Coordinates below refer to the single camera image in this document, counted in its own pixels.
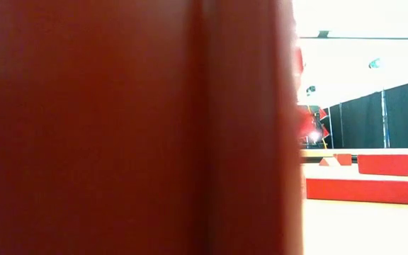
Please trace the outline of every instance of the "red foam block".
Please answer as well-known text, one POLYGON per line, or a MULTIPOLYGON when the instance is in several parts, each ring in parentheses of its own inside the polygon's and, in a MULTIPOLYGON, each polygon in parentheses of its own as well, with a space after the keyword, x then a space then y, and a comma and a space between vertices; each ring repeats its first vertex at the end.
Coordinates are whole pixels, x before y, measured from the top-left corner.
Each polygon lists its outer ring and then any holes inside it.
POLYGON ((408 154, 358 155, 360 174, 408 176, 408 154))
POLYGON ((352 165, 352 154, 333 154, 333 157, 335 157, 342 166, 352 165))
POLYGON ((334 157, 325 157, 319 162, 320 166, 341 166, 338 160, 334 157))
POLYGON ((408 204, 408 181, 307 178, 307 198, 408 204))

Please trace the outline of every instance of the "white wall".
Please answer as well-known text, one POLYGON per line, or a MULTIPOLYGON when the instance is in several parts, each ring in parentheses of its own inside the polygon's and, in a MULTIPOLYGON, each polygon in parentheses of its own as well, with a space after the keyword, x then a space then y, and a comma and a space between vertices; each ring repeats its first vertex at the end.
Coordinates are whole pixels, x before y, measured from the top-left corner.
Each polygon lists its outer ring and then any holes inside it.
POLYGON ((408 84, 408 40, 302 39, 306 63, 302 89, 315 85, 307 98, 299 91, 299 101, 332 106, 361 96, 408 84), (369 63, 380 58, 379 69, 369 63))

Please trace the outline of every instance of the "gym floor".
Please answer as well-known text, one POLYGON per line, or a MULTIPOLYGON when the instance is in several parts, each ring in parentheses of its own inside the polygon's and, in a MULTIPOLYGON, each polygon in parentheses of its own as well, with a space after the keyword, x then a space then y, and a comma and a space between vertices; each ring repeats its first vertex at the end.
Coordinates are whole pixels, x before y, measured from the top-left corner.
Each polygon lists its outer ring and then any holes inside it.
MULTIPOLYGON (((306 177, 313 178, 408 180, 408 177, 360 175, 356 164, 303 164, 302 169, 306 177)), ((405 255, 408 254, 408 205, 304 200, 303 233, 305 255, 405 255)))

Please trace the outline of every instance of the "foam block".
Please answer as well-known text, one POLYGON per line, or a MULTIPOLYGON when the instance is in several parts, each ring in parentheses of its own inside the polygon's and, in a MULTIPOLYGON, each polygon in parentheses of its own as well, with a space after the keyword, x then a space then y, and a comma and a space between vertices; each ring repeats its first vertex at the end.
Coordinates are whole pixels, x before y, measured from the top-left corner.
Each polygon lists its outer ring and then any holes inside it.
POLYGON ((307 198, 408 204, 408 181, 307 178, 307 198))
POLYGON ((408 154, 358 155, 360 174, 408 176, 408 154))
POLYGON ((319 107, 319 116, 320 116, 320 120, 323 120, 323 119, 325 119, 326 117, 328 117, 328 114, 325 112, 325 110, 322 110, 322 109, 319 107))
POLYGON ((320 166, 341 166, 335 157, 325 157, 320 163, 320 166))
POLYGON ((333 154, 333 157, 335 157, 342 166, 352 165, 352 154, 333 154))

